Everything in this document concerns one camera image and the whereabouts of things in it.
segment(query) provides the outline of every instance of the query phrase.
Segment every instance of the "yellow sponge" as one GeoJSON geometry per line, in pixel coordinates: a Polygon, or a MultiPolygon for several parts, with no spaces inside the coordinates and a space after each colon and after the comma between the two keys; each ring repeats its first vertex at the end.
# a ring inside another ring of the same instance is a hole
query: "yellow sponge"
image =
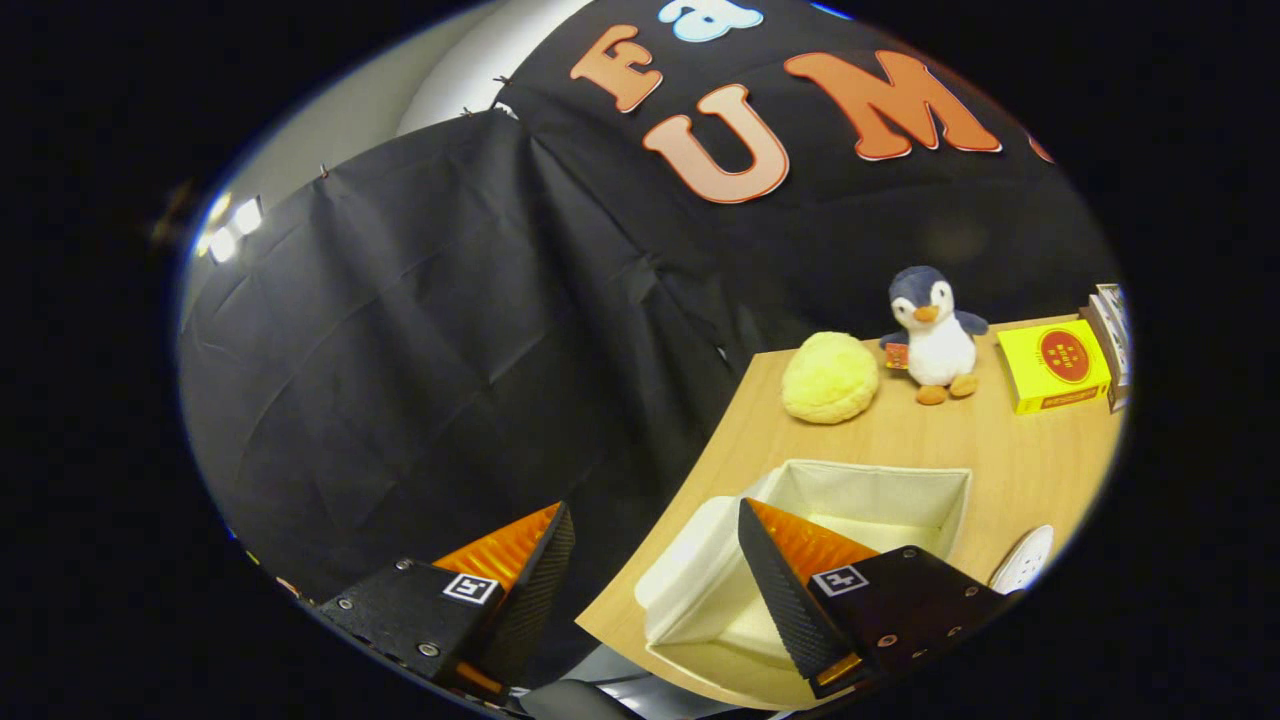
{"type": "Polygon", "coordinates": [[[782,373],[782,406],[809,423],[847,420],[870,405],[877,389],[876,357],[846,333],[815,333],[782,373]]]}

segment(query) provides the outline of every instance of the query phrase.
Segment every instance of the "penguin's orange feet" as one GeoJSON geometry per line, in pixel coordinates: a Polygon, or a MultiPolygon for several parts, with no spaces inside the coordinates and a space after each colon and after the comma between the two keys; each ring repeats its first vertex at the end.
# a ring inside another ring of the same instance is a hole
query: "penguin's orange feet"
{"type": "Polygon", "coordinates": [[[969,397],[975,389],[978,389],[978,375],[957,375],[956,379],[951,380],[952,397],[969,397]]]}
{"type": "Polygon", "coordinates": [[[915,401],[920,405],[937,405],[947,398],[947,388],[942,386],[923,386],[915,393],[915,401]]]}

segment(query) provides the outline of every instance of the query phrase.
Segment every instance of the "yellow box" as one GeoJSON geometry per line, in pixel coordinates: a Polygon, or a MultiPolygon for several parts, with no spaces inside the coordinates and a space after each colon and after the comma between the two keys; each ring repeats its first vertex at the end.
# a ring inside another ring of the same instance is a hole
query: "yellow box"
{"type": "Polygon", "coordinates": [[[1106,397],[1111,372],[1088,320],[1001,331],[996,340],[1010,374],[1016,414],[1106,397]]]}

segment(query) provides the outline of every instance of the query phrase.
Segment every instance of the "orange letter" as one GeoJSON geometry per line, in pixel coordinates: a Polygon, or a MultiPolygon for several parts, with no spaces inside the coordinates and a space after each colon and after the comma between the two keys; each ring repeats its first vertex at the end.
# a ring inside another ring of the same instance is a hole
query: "orange letter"
{"type": "Polygon", "coordinates": [[[686,115],[658,123],[644,136],[644,146],[660,152],[694,192],[712,202],[735,204],[768,195],[787,177],[791,160],[773,131],[746,104],[746,88],[726,85],[698,101],[698,110],[719,115],[751,151],[751,167],[726,173],[689,132],[686,115]]]}
{"type": "Polygon", "coordinates": [[[858,131],[854,147],[865,160],[901,158],[911,151],[911,141],[890,131],[877,110],[929,150],[938,149],[936,114],[942,120],[942,137],[956,150],[1000,152],[996,136],[978,123],[924,63],[888,50],[877,51],[876,58],[890,82],[826,53],[797,55],[783,67],[818,83],[840,105],[858,131]]]}
{"type": "Polygon", "coordinates": [[[1039,146],[1039,142],[1036,142],[1034,137],[1028,135],[1027,142],[1032,143],[1032,150],[1034,150],[1036,154],[1041,156],[1041,160],[1044,160],[1046,163],[1052,163],[1055,165],[1057,164],[1053,163],[1053,159],[1048,156],[1048,152],[1044,152],[1044,149],[1039,146]]]}
{"type": "Polygon", "coordinates": [[[618,100],[620,113],[635,110],[662,82],[662,73],[658,70],[641,74],[631,69],[632,64],[648,65],[653,60],[648,50],[635,42],[618,42],[635,37],[639,32],[635,26],[613,26],[604,31],[604,35],[568,72],[568,77],[573,79],[585,77],[609,91],[618,100]],[[613,49],[613,55],[605,55],[604,51],[613,47],[614,42],[617,47],[613,49]]]}

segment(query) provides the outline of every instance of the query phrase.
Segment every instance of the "wooden table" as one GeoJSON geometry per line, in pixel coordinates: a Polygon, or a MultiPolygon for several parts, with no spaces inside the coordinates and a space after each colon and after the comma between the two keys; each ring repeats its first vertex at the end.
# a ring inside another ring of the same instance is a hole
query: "wooden table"
{"type": "Polygon", "coordinates": [[[884,368],[878,341],[864,341],[879,360],[881,387],[863,414],[837,425],[812,425],[782,409],[782,372],[794,350],[756,355],[680,492],[631,560],[579,615],[577,624],[678,687],[744,707],[790,710],[703,683],[648,652],[645,614],[634,594],[640,577],[704,501],[737,495],[788,459],[969,468],[973,487],[951,564],[989,582],[1012,546],[1044,524],[1055,530],[1052,561],[1106,479],[1124,411],[1111,414],[1101,398],[1015,415],[996,332],[1074,319],[1076,315],[1064,315],[992,325],[975,338],[978,391],[937,406],[916,404],[916,383],[905,370],[884,368]]]}

